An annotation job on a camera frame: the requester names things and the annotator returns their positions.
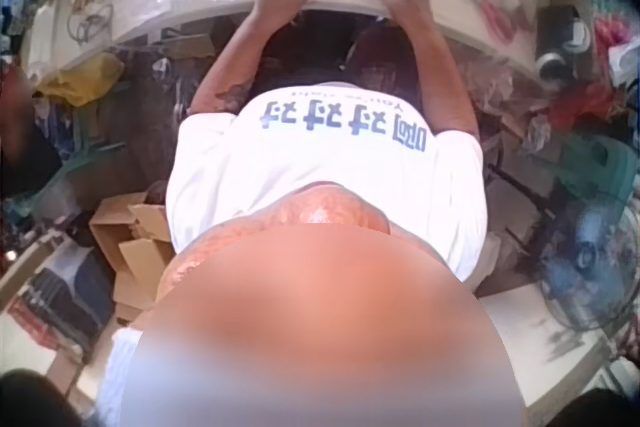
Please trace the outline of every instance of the green object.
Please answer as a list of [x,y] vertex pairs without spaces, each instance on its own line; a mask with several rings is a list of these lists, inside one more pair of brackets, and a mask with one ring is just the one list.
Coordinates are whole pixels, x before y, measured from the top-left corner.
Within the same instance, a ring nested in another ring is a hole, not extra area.
[[600,135],[567,134],[562,137],[560,159],[531,159],[551,171],[576,197],[593,200],[605,195],[618,200],[620,215],[633,191],[638,155],[628,145]]

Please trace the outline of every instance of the red object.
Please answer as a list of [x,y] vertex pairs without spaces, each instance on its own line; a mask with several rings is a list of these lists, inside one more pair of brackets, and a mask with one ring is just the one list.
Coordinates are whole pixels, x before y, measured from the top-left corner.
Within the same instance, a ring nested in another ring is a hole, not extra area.
[[608,85],[575,86],[552,102],[549,123],[560,132],[568,132],[583,114],[593,114],[606,120],[613,101],[614,93]]
[[24,300],[16,297],[7,312],[38,345],[47,349],[58,350],[58,338],[51,327],[31,312]]
[[518,26],[513,18],[488,0],[481,0],[478,7],[482,12],[489,33],[501,44],[509,45],[513,42],[518,31]]

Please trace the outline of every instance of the box flap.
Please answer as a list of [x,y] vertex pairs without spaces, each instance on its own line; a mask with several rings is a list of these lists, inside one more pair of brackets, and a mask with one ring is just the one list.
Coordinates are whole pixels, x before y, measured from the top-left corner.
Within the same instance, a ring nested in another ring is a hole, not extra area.
[[142,291],[155,299],[164,269],[175,256],[171,244],[150,239],[132,240],[120,244],[120,251]]
[[144,202],[145,192],[137,192],[134,194],[118,195],[104,199],[100,203],[100,207],[91,218],[92,225],[114,225],[114,224],[133,224],[136,221],[135,215],[129,210],[130,205],[136,205]]
[[118,272],[113,287],[113,300],[139,310],[147,310],[153,306],[151,298],[144,293],[136,280],[128,272]]
[[116,304],[115,316],[116,319],[124,320],[126,322],[135,321],[142,311],[140,309],[136,309],[135,307],[131,307],[130,305],[125,304]]
[[131,205],[129,210],[138,219],[149,237],[162,242],[171,242],[167,211],[163,205]]

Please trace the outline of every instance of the cardboard box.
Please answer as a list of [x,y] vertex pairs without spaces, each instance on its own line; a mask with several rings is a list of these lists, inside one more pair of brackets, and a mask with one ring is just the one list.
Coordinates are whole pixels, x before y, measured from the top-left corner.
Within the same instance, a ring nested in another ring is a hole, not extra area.
[[164,269],[176,255],[171,244],[139,239],[121,243],[120,251],[140,288],[155,299]]
[[139,192],[105,199],[89,222],[96,242],[116,272],[129,270],[120,252],[120,243],[133,238],[130,226],[137,222],[129,206],[144,202],[145,197],[144,192]]
[[127,305],[140,311],[153,306],[152,298],[140,288],[133,275],[128,272],[116,274],[112,298],[117,304]]
[[131,307],[130,305],[116,304],[115,317],[118,320],[133,322],[140,316],[141,313],[142,310]]
[[47,370],[47,379],[66,396],[82,371],[82,364],[59,350]]
[[118,274],[129,274],[153,300],[175,252],[164,207],[142,204],[145,197],[140,192],[103,200],[90,227],[111,267]]

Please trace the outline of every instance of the tattooed arm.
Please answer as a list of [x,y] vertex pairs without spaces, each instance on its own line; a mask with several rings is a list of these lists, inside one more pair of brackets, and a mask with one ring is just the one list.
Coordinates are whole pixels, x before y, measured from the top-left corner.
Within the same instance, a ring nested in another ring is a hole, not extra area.
[[191,104],[191,114],[238,114],[253,85],[265,45],[274,33],[293,20],[307,1],[256,0],[251,14],[200,84]]
[[262,50],[270,37],[271,33],[260,28],[252,13],[200,84],[190,113],[240,113],[253,85]]

